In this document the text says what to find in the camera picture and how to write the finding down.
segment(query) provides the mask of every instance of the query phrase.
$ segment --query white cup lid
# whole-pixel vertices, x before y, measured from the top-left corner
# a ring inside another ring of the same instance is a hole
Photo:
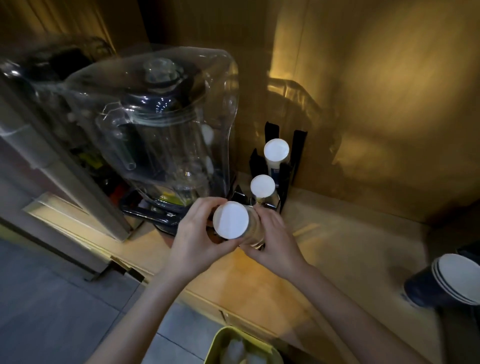
[[[244,205],[228,201],[213,214],[213,227],[222,238],[236,239],[246,231],[248,220],[248,211]]]
[[[459,254],[445,254],[438,260],[444,280],[461,296],[480,304],[480,266]]]
[[[260,174],[250,183],[250,191],[260,198],[271,196],[275,192],[275,181],[266,174]]]
[[[272,139],[265,144],[264,156],[272,162],[283,161],[290,151],[288,143],[283,139]]]

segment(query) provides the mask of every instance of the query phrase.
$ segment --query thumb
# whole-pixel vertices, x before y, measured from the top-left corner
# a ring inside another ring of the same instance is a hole
[[[242,238],[227,240],[215,246],[218,258],[233,252],[243,242]]]
[[[250,245],[241,245],[240,249],[243,250],[243,252],[251,259],[253,259],[255,262],[262,264],[264,254],[260,252],[259,250],[252,248]]]

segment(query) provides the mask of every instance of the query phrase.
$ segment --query countertop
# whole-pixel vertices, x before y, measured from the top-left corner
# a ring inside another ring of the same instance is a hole
[[[26,210],[78,242],[143,272],[155,274],[168,258],[169,248],[151,224],[143,224],[119,243],[78,217],[69,217],[61,204],[52,205],[37,201]],[[426,226],[293,187],[282,217],[310,264],[426,359],[443,362],[436,313],[411,307],[399,294],[404,279],[427,264]],[[240,249],[215,262],[187,290],[328,364],[356,362],[293,286]]]

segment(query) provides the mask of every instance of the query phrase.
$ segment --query yellow-green trash can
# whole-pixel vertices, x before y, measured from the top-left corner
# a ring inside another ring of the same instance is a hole
[[[227,348],[232,339],[243,340],[247,352],[263,353],[268,359],[268,364],[283,364],[280,353],[272,345],[260,341],[233,326],[225,326],[215,334],[204,363],[218,364],[222,350]]]

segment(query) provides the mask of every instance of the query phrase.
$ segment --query tile floor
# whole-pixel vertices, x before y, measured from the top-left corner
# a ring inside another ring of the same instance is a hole
[[[0,363],[83,363],[142,294],[112,271],[94,282],[0,240]],[[220,325],[175,303],[143,363],[199,364]]]

